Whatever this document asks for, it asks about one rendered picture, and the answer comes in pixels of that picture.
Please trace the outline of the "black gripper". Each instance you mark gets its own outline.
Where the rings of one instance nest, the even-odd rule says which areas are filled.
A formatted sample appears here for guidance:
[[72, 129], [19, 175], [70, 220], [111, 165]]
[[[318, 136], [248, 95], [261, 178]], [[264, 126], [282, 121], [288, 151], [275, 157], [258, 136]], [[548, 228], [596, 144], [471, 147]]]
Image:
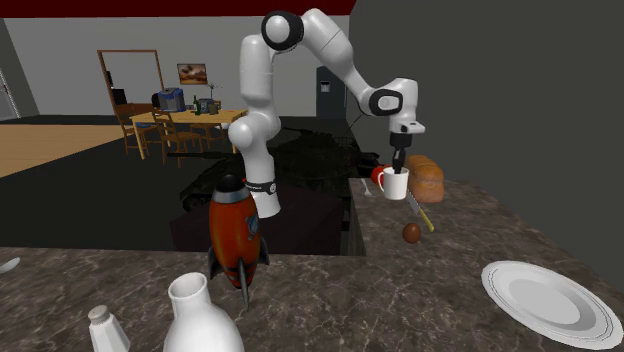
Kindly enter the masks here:
[[390, 133], [390, 145], [395, 148], [392, 157], [392, 168], [395, 174], [400, 174], [405, 163], [405, 148], [412, 144], [413, 137], [409, 133]]

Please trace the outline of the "white mug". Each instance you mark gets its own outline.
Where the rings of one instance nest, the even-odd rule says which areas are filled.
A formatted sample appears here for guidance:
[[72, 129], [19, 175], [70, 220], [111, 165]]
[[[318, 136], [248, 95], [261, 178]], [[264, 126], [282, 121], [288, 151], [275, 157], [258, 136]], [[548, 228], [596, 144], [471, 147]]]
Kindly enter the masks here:
[[403, 200], [407, 194], [409, 170], [402, 167], [397, 173], [393, 167], [386, 167], [377, 176], [378, 186], [389, 200]]

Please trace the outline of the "brown bread loaf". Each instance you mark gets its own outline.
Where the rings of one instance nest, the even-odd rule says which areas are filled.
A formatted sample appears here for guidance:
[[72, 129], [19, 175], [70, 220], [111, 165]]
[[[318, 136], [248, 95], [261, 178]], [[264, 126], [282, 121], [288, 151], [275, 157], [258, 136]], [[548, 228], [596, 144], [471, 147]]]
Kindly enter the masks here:
[[408, 189], [418, 202], [439, 203], [444, 198], [444, 173], [424, 155], [410, 155], [406, 159], [409, 170]]

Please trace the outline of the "dark refrigerator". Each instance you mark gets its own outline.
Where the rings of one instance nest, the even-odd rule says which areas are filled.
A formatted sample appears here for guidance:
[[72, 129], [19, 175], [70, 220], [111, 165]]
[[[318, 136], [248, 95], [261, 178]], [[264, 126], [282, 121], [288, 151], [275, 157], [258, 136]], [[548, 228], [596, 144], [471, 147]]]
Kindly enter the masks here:
[[346, 118], [347, 89], [327, 67], [316, 69], [316, 116], [320, 119]]

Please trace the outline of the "dark robot stand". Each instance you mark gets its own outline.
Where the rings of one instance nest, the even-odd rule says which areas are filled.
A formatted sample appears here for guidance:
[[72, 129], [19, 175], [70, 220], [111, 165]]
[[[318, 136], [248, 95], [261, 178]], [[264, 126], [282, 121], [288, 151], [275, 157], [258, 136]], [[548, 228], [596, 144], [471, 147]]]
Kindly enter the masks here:
[[[259, 225], [269, 254], [340, 254], [344, 216], [340, 198], [287, 184], [277, 186], [277, 195], [280, 212]], [[170, 229], [176, 250], [208, 250], [209, 206], [204, 204], [171, 221]]]

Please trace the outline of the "red toy rocket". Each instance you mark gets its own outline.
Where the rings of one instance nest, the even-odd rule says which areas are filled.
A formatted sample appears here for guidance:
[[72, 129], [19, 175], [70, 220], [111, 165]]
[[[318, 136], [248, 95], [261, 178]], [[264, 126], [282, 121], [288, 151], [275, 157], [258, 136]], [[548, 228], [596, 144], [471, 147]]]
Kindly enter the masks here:
[[209, 205], [210, 279], [224, 273], [241, 290], [249, 309], [249, 286], [259, 264], [269, 265], [267, 244], [259, 230], [255, 201], [240, 177], [225, 175], [215, 186]]

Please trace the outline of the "wooden chair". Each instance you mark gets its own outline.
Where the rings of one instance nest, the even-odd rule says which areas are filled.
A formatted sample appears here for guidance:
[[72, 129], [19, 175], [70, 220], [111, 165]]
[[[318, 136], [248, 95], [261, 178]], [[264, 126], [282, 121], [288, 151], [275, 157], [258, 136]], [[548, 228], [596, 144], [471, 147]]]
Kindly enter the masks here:
[[[196, 108], [196, 111], [199, 113], [218, 113], [221, 109], [220, 102], [214, 99], [199, 99], [198, 104], [199, 107]], [[202, 129], [205, 132], [204, 139], [207, 146], [210, 146], [214, 140], [224, 140], [226, 138], [225, 130], [221, 123], [193, 123], [190, 125], [190, 129]]]
[[204, 151], [201, 135], [194, 132], [178, 131], [169, 112], [153, 110], [151, 116], [162, 141], [163, 163], [166, 163], [166, 146], [171, 143], [176, 145], [176, 152], [178, 153], [187, 153], [188, 143], [194, 146], [196, 142], [199, 143], [200, 151]]
[[[146, 147], [147, 140], [145, 139], [145, 128], [138, 127], [131, 118], [136, 115], [133, 104], [113, 104], [113, 110], [117, 117], [123, 133], [125, 153], [129, 154], [129, 149], [134, 148], [139, 151], [142, 159], [145, 158], [144, 148]], [[129, 140], [134, 136], [136, 139], [135, 145], [130, 145]]]

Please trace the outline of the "white plate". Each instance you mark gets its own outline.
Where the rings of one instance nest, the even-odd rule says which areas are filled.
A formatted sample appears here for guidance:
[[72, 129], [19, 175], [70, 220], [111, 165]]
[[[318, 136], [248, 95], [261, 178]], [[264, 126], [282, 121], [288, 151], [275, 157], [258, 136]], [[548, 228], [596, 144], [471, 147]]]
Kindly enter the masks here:
[[594, 293], [552, 270], [519, 261], [496, 261], [481, 273], [482, 285], [511, 318], [551, 340], [588, 350], [624, 342], [624, 326]]

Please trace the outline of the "wooden dining table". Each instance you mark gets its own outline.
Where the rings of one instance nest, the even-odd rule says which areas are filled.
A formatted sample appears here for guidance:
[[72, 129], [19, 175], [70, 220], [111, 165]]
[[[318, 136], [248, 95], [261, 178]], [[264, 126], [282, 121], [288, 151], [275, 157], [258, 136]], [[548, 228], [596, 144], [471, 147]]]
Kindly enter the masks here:
[[158, 133], [157, 127], [151, 116], [153, 110], [169, 112], [173, 118], [175, 127], [178, 131], [194, 132], [201, 135], [201, 143], [204, 139], [205, 132], [202, 129], [190, 129], [193, 123], [221, 123], [224, 127], [228, 127], [232, 122], [247, 114], [247, 110], [220, 110], [215, 114], [199, 113], [195, 110], [189, 110], [184, 104], [183, 91], [179, 88], [165, 89], [152, 96], [153, 109], [148, 113], [138, 114], [131, 120], [141, 128], [145, 128], [145, 139], [147, 140], [144, 148], [144, 155], [149, 154], [149, 143], [160, 143], [162, 149], [162, 141]]

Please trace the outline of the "white vase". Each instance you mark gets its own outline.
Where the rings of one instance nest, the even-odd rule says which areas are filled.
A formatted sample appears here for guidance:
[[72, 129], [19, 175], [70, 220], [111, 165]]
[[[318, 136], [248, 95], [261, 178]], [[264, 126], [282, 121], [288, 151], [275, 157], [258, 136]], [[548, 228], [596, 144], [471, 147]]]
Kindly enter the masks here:
[[179, 276], [170, 284], [168, 296], [174, 320], [163, 352], [245, 352], [233, 320], [211, 302], [204, 274]]

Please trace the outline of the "white salt shaker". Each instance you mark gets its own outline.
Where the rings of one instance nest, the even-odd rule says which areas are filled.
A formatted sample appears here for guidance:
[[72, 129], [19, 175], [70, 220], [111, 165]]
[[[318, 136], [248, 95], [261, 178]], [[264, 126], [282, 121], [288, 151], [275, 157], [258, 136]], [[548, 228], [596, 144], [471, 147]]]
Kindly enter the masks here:
[[91, 309], [88, 318], [94, 352], [129, 352], [130, 340], [106, 305]]

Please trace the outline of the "yellow handled knife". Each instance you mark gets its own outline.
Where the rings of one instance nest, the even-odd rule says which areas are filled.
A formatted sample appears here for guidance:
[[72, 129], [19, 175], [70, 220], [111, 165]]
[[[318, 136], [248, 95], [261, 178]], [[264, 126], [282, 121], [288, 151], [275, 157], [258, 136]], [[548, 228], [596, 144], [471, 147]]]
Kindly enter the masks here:
[[428, 227], [428, 230], [430, 232], [434, 232], [435, 231], [435, 227], [434, 227], [433, 223], [428, 218], [428, 216], [425, 214], [424, 210], [421, 208], [420, 204], [418, 203], [418, 201], [415, 199], [415, 197], [413, 196], [413, 194], [410, 191], [407, 191], [406, 199], [408, 200], [412, 210], [422, 217], [422, 219], [424, 220], [425, 224]]

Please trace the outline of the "framed wall picture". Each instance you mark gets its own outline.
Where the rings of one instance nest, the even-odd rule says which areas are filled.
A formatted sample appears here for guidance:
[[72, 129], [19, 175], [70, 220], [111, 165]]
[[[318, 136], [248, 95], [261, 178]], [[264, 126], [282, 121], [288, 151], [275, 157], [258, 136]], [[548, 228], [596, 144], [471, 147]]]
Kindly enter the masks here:
[[182, 85], [207, 85], [205, 64], [178, 64], [179, 81]]

